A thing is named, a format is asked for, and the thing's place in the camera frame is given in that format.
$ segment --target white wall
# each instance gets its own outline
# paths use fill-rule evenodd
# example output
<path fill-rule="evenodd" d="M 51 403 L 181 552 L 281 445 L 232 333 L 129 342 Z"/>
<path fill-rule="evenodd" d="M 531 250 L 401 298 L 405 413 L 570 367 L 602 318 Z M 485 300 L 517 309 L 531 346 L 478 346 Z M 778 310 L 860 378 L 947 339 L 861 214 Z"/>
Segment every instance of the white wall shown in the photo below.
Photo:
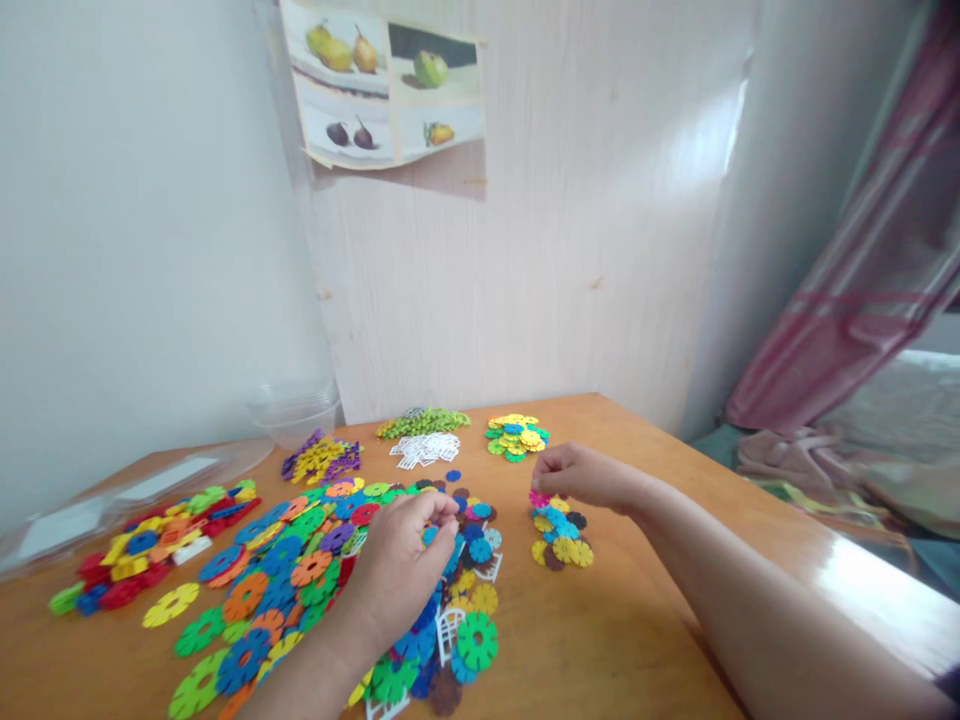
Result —
<path fill-rule="evenodd" d="M 928 10 L 919 0 L 764 3 L 724 187 L 684 439 L 712 429 L 830 241 Z"/>
<path fill-rule="evenodd" d="M 349 5 L 484 38 L 487 140 L 304 170 L 278 74 L 347 420 L 599 390 L 679 430 L 759 0 Z"/>
<path fill-rule="evenodd" d="M 940 315 L 910 349 L 960 355 L 960 313 Z"/>
<path fill-rule="evenodd" d="M 0 12 L 0 532 L 328 367 L 251 9 Z"/>

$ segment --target clear plastic container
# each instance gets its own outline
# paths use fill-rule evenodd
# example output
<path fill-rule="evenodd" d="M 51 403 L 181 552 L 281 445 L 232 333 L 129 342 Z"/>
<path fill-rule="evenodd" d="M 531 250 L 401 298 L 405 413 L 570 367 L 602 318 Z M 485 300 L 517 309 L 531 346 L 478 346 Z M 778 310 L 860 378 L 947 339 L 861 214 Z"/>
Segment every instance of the clear plastic container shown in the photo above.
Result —
<path fill-rule="evenodd" d="M 261 385 L 247 403 L 253 424 L 266 431 L 277 445 L 298 450 L 322 428 L 331 434 L 337 424 L 340 393 L 332 380 L 322 383 Z"/>

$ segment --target child's hand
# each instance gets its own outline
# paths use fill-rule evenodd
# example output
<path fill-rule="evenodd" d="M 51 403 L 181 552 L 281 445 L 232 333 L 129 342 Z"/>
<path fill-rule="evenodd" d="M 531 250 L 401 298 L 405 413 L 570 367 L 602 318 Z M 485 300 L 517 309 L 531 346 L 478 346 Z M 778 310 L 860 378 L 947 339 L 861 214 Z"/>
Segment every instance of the child's hand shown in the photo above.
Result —
<path fill-rule="evenodd" d="M 564 443 L 539 454 L 532 487 L 547 495 L 562 493 L 589 505 L 630 515 L 639 509 L 646 490 L 657 482 L 596 450 Z"/>

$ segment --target curtain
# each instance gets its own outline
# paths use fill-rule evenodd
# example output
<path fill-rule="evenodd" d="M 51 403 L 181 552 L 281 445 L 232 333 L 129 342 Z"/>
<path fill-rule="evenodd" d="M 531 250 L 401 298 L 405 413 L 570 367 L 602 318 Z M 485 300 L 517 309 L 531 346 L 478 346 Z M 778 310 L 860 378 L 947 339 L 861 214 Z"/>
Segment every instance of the curtain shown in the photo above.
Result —
<path fill-rule="evenodd" d="M 960 292 L 960 3 L 944 2 L 836 235 L 726 406 L 792 432 L 846 399 Z"/>

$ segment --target pear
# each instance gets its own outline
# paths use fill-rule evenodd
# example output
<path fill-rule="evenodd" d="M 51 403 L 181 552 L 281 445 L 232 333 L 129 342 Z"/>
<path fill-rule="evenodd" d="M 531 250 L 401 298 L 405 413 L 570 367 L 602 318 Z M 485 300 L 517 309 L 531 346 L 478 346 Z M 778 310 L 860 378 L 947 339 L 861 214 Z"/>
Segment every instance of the pear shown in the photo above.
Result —
<path fill-rule="evenodd" d="M 421 50 L 413 59 L 413 72 L 425 88 L 438 88 L 447 81 L 447 61 L 435 53 Z"/>
<path fill-rule="evenodd" d="M 353 62 L 357 65 L 357 70 L 365 73 L 375 73 L 377 71 L 377 49 L 370 44 L 363 33 L 360 32 L 360 26 L 357 28 L 357 42 L 353 46 Z"/>
<path fill-rule="evenodd" d="M 353 64 L 350 46 L 335 38 L 323 25 L 317 25 L 307 33 L 307 47 L 334 72 L 350 72 Z"/>

